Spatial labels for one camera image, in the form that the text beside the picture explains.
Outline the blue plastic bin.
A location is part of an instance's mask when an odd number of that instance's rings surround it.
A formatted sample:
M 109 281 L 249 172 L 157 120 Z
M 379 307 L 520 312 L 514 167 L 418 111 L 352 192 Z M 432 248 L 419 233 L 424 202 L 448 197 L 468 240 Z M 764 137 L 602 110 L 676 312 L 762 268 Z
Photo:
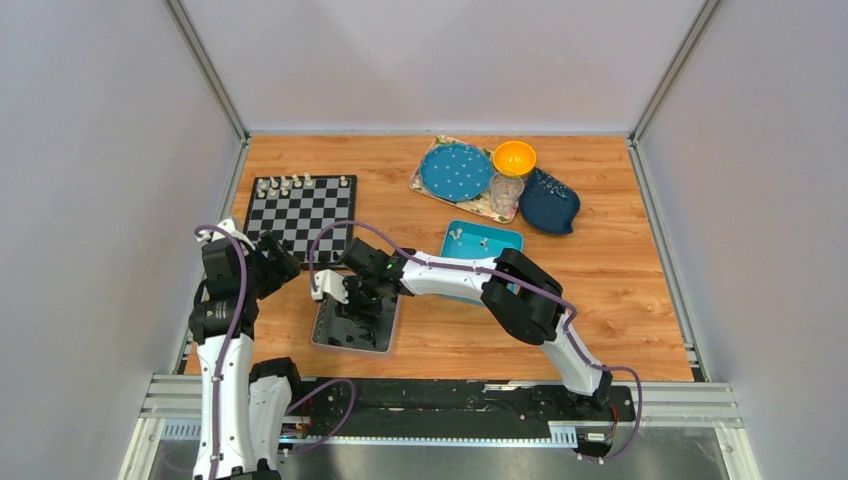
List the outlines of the blue plastic bin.
M 450 237 L 449 231 L 457 228 L 461 228 L 463 233 L 459 240 L 454 240 Z M 487 251 L 480 246 L 483 238 L 488 239 Z M 523 245 L 524 238 L 517 231 L 453 220 L 446 229 L 438 256 L 449 258 L 449 264 L 458 264 L 459 260 L 498 257 L 506 248 L 522 251 Z

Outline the silver metal tray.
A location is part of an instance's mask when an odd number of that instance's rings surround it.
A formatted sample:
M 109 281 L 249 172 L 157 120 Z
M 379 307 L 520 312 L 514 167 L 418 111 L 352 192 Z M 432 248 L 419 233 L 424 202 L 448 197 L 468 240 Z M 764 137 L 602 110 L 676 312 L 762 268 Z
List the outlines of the silver metal tray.
M 399 303 L 398 296 L 384 298 L 382 310 L 375 317 L 351 319 L 342 315 L 342 304 L 326 298 L 318 303 L 311 343 L 327 351 L 389 357 L 395 345 Z M 342 345 L 329 345 L 329 337 L 338 339 Z

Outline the yellow bowl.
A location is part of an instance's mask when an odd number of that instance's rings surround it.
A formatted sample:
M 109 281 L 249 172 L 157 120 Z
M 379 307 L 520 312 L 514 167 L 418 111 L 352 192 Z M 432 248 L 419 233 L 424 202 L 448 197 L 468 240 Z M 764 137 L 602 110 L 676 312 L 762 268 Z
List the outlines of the yellow bowl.
M 492 152 L 492 164 L 501 174 L 526 177 L 537 163 L 537 152 L 528 143 L 519 140 L 506 141 Z

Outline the light blue dotted plate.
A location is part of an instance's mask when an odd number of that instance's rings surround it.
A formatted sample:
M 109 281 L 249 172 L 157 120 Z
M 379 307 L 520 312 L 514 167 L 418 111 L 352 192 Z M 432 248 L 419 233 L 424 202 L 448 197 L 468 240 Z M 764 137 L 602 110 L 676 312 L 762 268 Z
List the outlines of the light blue dotted plate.
M 456 203 L 480 195 L 488 187 L 494 169 L 481 149 L 450 143 L 429 151 L 419 173 L 422 185 L 432 195 Z

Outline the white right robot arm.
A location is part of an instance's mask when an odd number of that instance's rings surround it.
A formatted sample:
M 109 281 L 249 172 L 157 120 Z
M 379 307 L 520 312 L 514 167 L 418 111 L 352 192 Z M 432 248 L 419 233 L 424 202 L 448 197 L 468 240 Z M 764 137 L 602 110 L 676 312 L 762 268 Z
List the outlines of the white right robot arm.
M 496 257 L 480 259 L 412 249 L 388 254 L 356 238 L 340 262 L 370 300 L 442 295 L 482 303 L 507 334 L 543 351 L 577 415 L 593 419 L 609 407 L 612 374 L 577 334 L 576 308 L 563 298 L 561 284 L 521 251 L 506 248 Z

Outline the black and white chessboard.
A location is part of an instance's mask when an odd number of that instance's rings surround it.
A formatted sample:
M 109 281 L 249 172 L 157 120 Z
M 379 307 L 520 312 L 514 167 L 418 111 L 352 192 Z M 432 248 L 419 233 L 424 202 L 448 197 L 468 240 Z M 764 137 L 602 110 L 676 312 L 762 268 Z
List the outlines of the black and white chessboard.
M 317 270 L 341 268 L 342 264 L 333 260 L 332 253 L 343 253 L 353 239 L 353 225 L 349 222 L 355 217 L 358 178 L 355 175 L 316 175 L 311 176 L 314 184 L 306 187 L 304 175 L 301 175 L 298 177 L 302 186 L 296 188 L 292 176 L 287 177 L 290 185 L 288 196 L 285 197 L 280 195 L 283 176 L 260 176 L 253 180 L 244 234 L 256 242 L 262 232 L 270 231 L 281 241 L 291 241 L 292 249 L 288 252 L 300 261 L 304 270 L 308 268 L 306 256 L 312 243 L 317 241 L 313 254 L 314 267 Z M 348 179 L 345 187 L 339 185 L 341 176 Z M 268 191 L 272 189 L 272 177 L 276 177 L 279 182 L 276 198 L 268 197 Z M 258 182 L 261 179 L 268 183 L 268 188 L 263 190 L 266 192 L 263 199 L 257 197 L 260 191 Z M 328 225 L 343 220 L 348 223 L 336 226 L 324 235 L 320 233 Z

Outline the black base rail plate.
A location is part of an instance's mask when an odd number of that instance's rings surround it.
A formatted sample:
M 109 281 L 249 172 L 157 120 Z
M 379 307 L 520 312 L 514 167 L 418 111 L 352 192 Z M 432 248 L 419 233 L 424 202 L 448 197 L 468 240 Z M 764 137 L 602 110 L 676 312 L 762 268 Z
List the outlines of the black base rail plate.
M 310 435 L 433 439 L 541 439 L 555 421 L 635 419 L 629 388 L 615 386 L 608 402 L 568 392 L 560 384 L 507 381 L 354 378 L 302 384 L 316 394 L 294 409 Z

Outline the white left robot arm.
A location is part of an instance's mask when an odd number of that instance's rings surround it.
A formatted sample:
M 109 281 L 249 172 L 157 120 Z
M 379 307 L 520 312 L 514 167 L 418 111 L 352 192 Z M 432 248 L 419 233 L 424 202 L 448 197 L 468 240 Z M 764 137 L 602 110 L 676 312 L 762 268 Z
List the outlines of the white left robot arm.
M 285 415 L 304 405 L 289 357 L 252 361 L 259 301 L 301 273 L 270 233 L 257 241 L 223 220 L 195 230 L 205 277 L 189 316 L 201 368 L 200 444 L 195 479 L 278 479 Z

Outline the floral rectangular tray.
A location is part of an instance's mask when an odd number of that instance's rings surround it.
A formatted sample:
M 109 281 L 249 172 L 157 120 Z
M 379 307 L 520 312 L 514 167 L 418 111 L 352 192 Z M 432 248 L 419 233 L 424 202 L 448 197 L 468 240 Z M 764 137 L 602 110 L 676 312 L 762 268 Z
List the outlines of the floral rectangular tray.
M 508 194 L 501 198 L 495 196 L 492 184 L 499 172 L 492 163 L 492 155 L 489 149 L 437 135 L 408 186 L 416 193 L 507 224 L 518 213 L 523 186 L 502 178 L 498 182 L 506 187 Z

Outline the clear glass cup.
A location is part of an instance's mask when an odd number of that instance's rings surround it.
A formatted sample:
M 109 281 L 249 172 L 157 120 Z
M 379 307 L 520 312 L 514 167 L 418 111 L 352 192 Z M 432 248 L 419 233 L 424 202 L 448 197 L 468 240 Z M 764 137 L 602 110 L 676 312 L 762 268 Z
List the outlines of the clear glass cup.
M 499 216 L 511 218 L 518 209 L 524 181 L 517 176 L 496 173 L 490 180 L 490 204 Z

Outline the dark blue leaf plate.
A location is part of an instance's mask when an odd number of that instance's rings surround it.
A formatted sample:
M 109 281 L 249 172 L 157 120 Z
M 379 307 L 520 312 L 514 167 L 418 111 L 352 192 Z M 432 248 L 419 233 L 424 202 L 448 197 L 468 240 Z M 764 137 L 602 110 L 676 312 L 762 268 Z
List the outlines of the dark blue leaf plate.
M 534 168 L 519 199 L 519 212 L 532 228 L 551 235 L 569 235 L 581 208 L 577 193 L 548 172 Z

